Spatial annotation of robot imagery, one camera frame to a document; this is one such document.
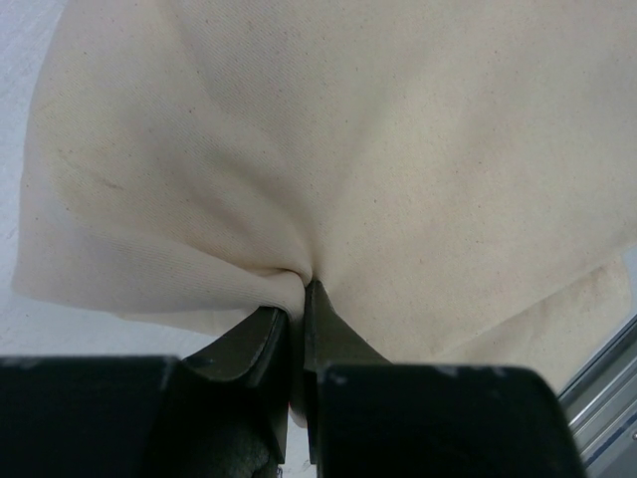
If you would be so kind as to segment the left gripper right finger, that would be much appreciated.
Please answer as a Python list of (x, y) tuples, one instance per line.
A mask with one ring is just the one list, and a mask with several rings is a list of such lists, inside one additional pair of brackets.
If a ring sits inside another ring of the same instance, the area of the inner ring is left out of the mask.
[(376, 468), (382, 415), (392, 408), (391, 364), (338, 315), (319, 281), (306, 288), (304, 341), (311, 462)]

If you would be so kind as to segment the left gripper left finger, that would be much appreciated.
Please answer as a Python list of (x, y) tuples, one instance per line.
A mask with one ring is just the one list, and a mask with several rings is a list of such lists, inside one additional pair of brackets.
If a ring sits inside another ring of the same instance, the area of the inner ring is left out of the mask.
[(247, 422), (276, 460), (285, 461), (290, 338), (284, 312), (260, 308), (182, 363), (210, 395), (207, 404), (233, 422)]

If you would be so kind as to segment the beige cloth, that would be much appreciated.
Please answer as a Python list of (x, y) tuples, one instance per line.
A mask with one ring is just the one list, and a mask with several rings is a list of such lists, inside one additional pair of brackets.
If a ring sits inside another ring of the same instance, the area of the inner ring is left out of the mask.
[(561, 389), (635, 243), (632, 1), (72, 1), (13, 286), (214, 334), (318, 280), (387, 359)]

